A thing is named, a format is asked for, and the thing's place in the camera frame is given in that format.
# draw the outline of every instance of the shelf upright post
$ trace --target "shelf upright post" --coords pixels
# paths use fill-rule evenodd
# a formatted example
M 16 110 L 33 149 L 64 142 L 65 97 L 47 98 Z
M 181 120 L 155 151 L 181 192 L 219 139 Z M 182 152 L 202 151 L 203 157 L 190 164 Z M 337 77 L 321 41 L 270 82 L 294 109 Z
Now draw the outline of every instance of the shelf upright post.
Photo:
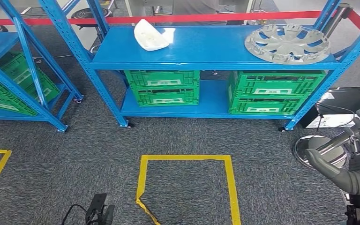
M 360 35 L 354 43 L 347 49 L 344 55 L 340 58 L 341 66 L 328 72 L 321 84 L 305 101 L 301 108 L 296 112 L 294 118 L 285 125 L 285 130 L 292 130 L 299 120 L 310 110 L 311 107 L 321 98 L 321 96 L 328 91 L 334 82 L 351 66 L 351 64 L 360 55 Z
M 114 114 L 114 117 L 119 122 L 120 126 L 128 127 L 128 121 L 121 115 L 115 100 L 112 98 L 110 92 L 104 85 L 98 72 L 90 67 L 90 63 L 92 62 L 90 53 L 82 46 L 65 14 L 62 12 L 60 5 L 58 5 L 56 0 L 39 0 L 39 3 L 49 15 L 52 23 L 67 43 L 68 47 L 74 53 L 74 56 L 78 59 L 85 73 L 100 93 L 108 108 Z
M 0 83 L 5 87 L 15 93 L 21 100 L 23 100 L 27 105 L 29 105 L 33 110 L 42 115 L 47 122 L 50 122 L 55 127 L 57 131 L 65 132 L 67 125 L 64 125 L 58 118 L 52 115 L 48 109 L 44 108 L 40 103 L 32 99 L 22 88 L 20 88 L 16 82 L 10 79 L 2 70 L 0 69 Z
M 326 24 L 329 22 L 332 17 L 333 12 L 338 8 L 341 0 L 328 0 L 325 7 L 321 11 L 321 14 L 315 21 L 313 27 L 315 30 L 322 31 L 325 28 Z
M 80 0 L 68 0 L 68 2 L 63 6 L 63 12 L 67 15 L 78 3 Z
M 87 0 L 90 10 L 96 19 L 97 26 L 100 29 L 103 38 L 105 38 L 110 28 L 108 27 L 107 20 L 105 20 L 103 10 L 101 9 L 100 3 L 98 1 L 99 0 Z
M 25 37 L 31 41 L 34 45 L 35 49 L 39 52 L 41 57 L 47 62 L 47 64 L 52 68 L 55 74 L 60 78 L 60 80 L 64 83 L 67 89 L 70 92 L 75 93 L 75 101 L 82 101 L 83 95 L 78 91 L 78 89 L 74 86 L 74 84 L 70 81 L 68 76 L 64 73 L 61 67 L 57 64 L 57 62 L 53 59 L 53 57 L 49 54 L 48 50 L 43 46 L 42 43 L 35 37 L 34 33 L 32 32 L 31 28 L 25 23 L 21 15 L 17 12 L 17 10 L 13 7 L 13 5 L 8 0 L 0 0 L 0 7 L 5 11 L 5 13 L 9 16 L 9 18 L 15 24 L 15 18 L 17 19 L 18 23 L 21 25 Z M 32 57 L 30 52 L 24 51 L 26 57 Z
M 41 82 L 40 82 L 38 74 L 37 74 L 37 68 L 35 67 L 34 60 L 32 58 L 32 53 L 31 53 L 30 47 L 28 46 L 27 37 L 24 34 L 23 27 L 21 26 L 19 20 L 16 17 L 13 18 L 13 22 L 15 23 L 15 27 L 17 29 L 17 33 L 20 38 L 20 43 L 24 50 L 25 59 L 27 60 L 27 64 L 30 67 L 31 76 L 32 76 L 32 79 L 34 80 L 34 85 L 37 90 L 39 100 L 41 101 L 41 104 L 46 109 L 48 109 L 49 107 L 47 106 L 47 102 L 44 97 L 42 85 L 41 85 Z

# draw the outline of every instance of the white plastic part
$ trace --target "white plastic part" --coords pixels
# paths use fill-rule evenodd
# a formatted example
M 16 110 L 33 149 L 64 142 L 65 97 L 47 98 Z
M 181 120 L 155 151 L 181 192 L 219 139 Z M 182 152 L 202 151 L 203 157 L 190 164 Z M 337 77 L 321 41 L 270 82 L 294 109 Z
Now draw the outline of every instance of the white plastic part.
M 330 54 L 330 43 L 318 30 L 296 24 L 265 25 L 245 39 L 256 57 L 279 64 L 311 64 Z
M 139 45 L 147 51 L 155 51 L 169 45 L 162 34 L 145 19 L 141 19 L 136 24 L 135 38 Z
M 246 112 L 269 112 L 269 113 L 279 113 L 279 108 L 254 108 L 249 107 Z
M 147 81 L 147 86 L 181 85 L 181 80 Z
M 265 89 L 265 88 L 256 88 L 255 95 L 291 95 L 292 89 Z
M 152 101 L 153 104 L 161 104 L 161 103 L 184 103 L 182 98 L 165 98 L 165 99 L 154 99 Z

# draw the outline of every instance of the red barrier tape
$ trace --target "red barrier tape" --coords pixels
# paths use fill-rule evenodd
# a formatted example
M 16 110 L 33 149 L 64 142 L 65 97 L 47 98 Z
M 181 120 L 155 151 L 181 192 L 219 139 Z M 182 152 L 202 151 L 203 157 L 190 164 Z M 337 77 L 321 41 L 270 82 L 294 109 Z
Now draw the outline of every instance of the red barrier tape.
M 137 23 L 146 19 L 150 23 L 194 22 L 216 20 L 261 20 L 261 19 L 298 19 L 317 18 L 321 11 L 274 12 L 274 13 L 228 13 L 213 15 L 160 15 L 160 16 L 123 16 L 107 18 L 109 24 Z M 28 25 L 52 25 L 48 18 L 24 19 Z M 69 19 L 70 24 L 96 24 L 95 19 Z M 0 25 L 13 25 L 9 19 L 0 19 Z
M 354 10 L 352 10 L 349 15 L 348 18 L 350 19 L 350 21 L 352 23 L 354 23 L 355 26 L 358 27 L 358 29 L 360 30 L 360 15 L 358 15 Z

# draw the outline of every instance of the black cable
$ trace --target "black cable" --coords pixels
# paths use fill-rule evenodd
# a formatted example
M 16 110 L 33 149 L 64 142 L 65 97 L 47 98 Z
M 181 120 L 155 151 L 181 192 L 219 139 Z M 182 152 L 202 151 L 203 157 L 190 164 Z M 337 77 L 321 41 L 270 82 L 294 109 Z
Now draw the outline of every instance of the black cable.
M 25 14 L 23 14 L 23 15 L 27 15 L 27 14 L 32 14 L 32 11 L 34 10 L 34 9 L 41 9 L 42 11 L 43 11 L 43 13 L 40 13 L 40 14 L 45 14 L 45 11 L 44 11 L 44 9 L 43 9 L 43 7 L 31 7 Z
M 316 130 L 317 133 L 319 131 L 319 127 L 321 125 L 321 121 L 322 121 L 322 118 L 323 118 L 323 115 L 321 115 L 321 114 L 318 114 L 318 116 L 319 116 L 319 122 L 318 122 L 317 130 Z
M 227 9 L 228 6 L 232 6 L 232 5 L 226 5 L 226 6 L 224 6 L 224 9 L 227 10 L 228 12 L 232 12 L 232 13 L 233 13 L 234 11 Z
M 263 0 L 260 0 L 260 3 L 259 3 L 259 10 L 261 10 L 262 9 L 262 2 L 263 2 Z
M 81 208 L 83 211 L 87 212 L 86 209 L 85 209 L 84 207 L 82 207 L 81 205 L 73 204 L 73 205 L 71 205 L 71 206 L 69 207 L 69 209 L 68 209 L 65 217 L 63 218 L 63 221 L 61 222 L 61 225 L 64 225 L 64 224 L 65 224 L 65 222 L 66 222 L 66 220 L 67 220 L 67 217 L 68 217 L 69 213 L 71 212 L 71 210 L 72 210 L 72 208 L 73 208 L 74 206 L 78 206 L 78 207 Z
M 96 215 L 96 210 L 93 210 L 92 211 L 92 215 L 91 215 L 91 217 L 90 217 L 90 219 L 89 219 L 89 221 L 88 222 L 86 222 L 86 224 L 85 225 L 90 225 L 91 224 L 91 222 L 92 222 L 92 219 L 94 218 L 94 216 Z
M 354 121 L 355 112 L 352 111 L 352 110 L 349 110 L 349 109 L 346 109 L 346 108 L 342 108 L 342 107 L 339 107 L 339 106 L 327 105 L 327 104 L 323 104 L 323 103 L 316 103 L 316 105 L 320 105 L 320 106 L 322 106 L 322 107 L 325 107 L 325 108 L 327 108 L 327 109 L 329 109 L 329 110 L 332 110 L 332 111 L 334 111 L 334 112 L 337 112 L 337 113 L 338 113 L 339 111 L 336 111 L 336 110 L 332 109 L 331 107 L 337 108 L 337 109 L 342 109 L 342 110 L 345 110 L 345 111 L 348 111 L 348 112 L 351 112 L 351 113 L 352 113 L 352 119 L 351 119 L 350 121 L 348 121 L 348 122 L 345 123 L 345 124 L 341 124 L 341 125 L 339 125 L 339 126 L 336 126 L 336 127 L 334 127 L 334 128 L 339 128 L 339 127 L 345 126 L 345 125 L 347 125 L 347 124 L 349 124 L 349 123 L 351 123 L 351 122 Z M 329 131 L 329 130 L 326 130 L 326 131 L 320 132 L 320 133 L 318 133 L 318 134 L 316 134 L 316 135 L 320 135 L 320 134 L 326 133 L 326 132 L 328 132 L 328 131 Z

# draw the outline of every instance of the white object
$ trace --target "white object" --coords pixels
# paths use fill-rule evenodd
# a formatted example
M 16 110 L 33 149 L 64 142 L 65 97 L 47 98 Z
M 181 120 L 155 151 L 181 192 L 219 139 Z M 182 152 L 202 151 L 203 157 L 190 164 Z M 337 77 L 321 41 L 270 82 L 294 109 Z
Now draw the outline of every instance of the white object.
M 169 45 L 162 34 L 144 19 L 141 19 L 135 26 L 135 38 L 139 45 L 147 51 L 155 51 Z
M 321 96 L 321 100 L 324 100 L 324 99 L 335 99 L 335 97 L 331 93 L 326 92 L 325 94 L 323 94 Z
M 324 115 L 323 118 L 317 116 L 306 128 L 317 128 L 318 125 L 320 128 L 350 128 L 355 125 L 353 121 L 348 123 L 353 118 L 353 116 L 353 114 L 328 114 Z
M 184 103 L 182 98 L 164 98 L 164 99 L 154 99 L 152 101 L 153 104 L 161 104 L 161 103 Z
M 311 64 L 330 54 L 325 35 L 296 24 L 269 24 L 253 31 L 245 47 L 254 56 L 279 64 Z

